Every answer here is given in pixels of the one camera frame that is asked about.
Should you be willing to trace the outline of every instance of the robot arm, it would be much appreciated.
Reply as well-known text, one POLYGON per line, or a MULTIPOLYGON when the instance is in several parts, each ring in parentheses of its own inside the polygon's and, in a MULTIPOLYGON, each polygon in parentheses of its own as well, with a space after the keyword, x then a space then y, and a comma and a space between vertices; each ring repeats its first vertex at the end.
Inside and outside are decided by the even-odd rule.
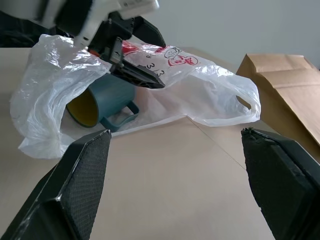
POLYGON ((159 30, 139 16, 158 8, 158 0, 0 1, 0 11, 48 29, 58 27, 74 37, 75 46, 88 47, 113 64, 111 74, 152 89, 165 85, 152 71, 124 60, 122 41, 135 35, 146 43, 166 46, 159 30))

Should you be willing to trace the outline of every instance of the white wall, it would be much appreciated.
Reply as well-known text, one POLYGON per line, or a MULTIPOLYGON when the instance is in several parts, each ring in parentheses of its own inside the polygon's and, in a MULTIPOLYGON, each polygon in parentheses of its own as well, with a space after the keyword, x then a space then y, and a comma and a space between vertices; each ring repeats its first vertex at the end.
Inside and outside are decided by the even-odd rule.
POLYGON ((320 67, 320 0, 159 0, 145 17, 168 45, 239 65, 245 53, 305 55, 320 67))

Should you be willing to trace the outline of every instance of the beige table surface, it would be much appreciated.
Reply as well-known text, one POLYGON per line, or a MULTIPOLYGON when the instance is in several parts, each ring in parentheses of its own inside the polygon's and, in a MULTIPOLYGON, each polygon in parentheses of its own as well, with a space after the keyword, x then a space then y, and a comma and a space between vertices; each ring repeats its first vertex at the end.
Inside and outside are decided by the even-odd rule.
MULTIPOLYGON (((58 160, 32 159, 10 118, 28 49, 0 49, 0 236, 58 160)), ((188 118, 115 137, 92 240, 272 240, 245 171, 240 130, 188 118)))

